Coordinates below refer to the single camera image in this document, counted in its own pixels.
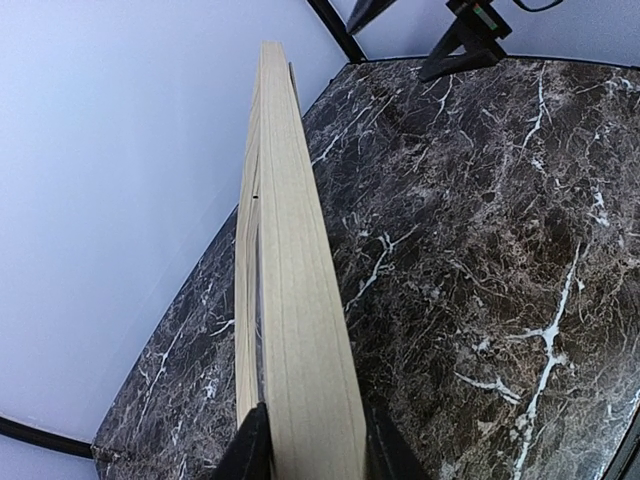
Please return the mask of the wooden picture frame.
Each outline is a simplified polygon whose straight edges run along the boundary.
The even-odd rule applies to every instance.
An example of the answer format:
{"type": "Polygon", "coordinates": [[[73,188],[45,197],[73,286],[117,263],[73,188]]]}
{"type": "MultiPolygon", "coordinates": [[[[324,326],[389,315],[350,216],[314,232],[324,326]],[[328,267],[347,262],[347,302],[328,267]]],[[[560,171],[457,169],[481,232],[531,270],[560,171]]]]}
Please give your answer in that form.
{"type": "Polygon", "coordinates": [[[362,479],[366,423],[283,46],[266,41],[235,246],[236,417],[264,402],[279,479],[362,479]]]}

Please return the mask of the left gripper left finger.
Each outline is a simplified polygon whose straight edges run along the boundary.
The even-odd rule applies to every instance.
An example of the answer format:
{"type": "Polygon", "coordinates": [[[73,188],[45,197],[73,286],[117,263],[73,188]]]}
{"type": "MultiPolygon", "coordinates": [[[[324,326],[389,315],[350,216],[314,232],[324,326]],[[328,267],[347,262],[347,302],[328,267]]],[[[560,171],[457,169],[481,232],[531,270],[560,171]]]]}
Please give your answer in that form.
{"type": "Polygon", "coordinates": [[[269,480],[272,442],[267,406],[259,402],[241,423],[219,464],[209,476],[212,480],[269,480]]]}

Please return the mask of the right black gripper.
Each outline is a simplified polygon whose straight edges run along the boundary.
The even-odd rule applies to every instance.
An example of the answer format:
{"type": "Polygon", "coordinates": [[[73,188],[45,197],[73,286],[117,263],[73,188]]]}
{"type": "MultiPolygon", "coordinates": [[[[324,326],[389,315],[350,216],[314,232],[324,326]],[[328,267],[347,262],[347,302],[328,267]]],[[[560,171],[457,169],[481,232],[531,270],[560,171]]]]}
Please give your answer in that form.
{"type": "MultiPolygon", "coordinates": [[[[347,33],[358,33],[389,5],[387,0],[357,0],[346,24],[347,33]]],[[[495,66],[500,61],[500,45],[495,39],[512,33],[491,1],[448,0],[446,6],[456,19],[422,64],[418,74],[422,82],[495,66]]]]}

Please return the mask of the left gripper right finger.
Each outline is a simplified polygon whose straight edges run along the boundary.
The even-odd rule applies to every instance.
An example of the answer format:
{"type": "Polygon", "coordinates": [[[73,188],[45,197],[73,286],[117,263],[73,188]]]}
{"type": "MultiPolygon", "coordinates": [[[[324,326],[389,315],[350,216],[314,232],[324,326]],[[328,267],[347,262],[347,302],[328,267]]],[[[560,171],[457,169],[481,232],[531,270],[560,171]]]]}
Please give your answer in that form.
{"type": "Polygon", "coordinates": [[[365,418],[368,479],[428,479],[422,465],[385,411],[366,407],[365,418]]]}

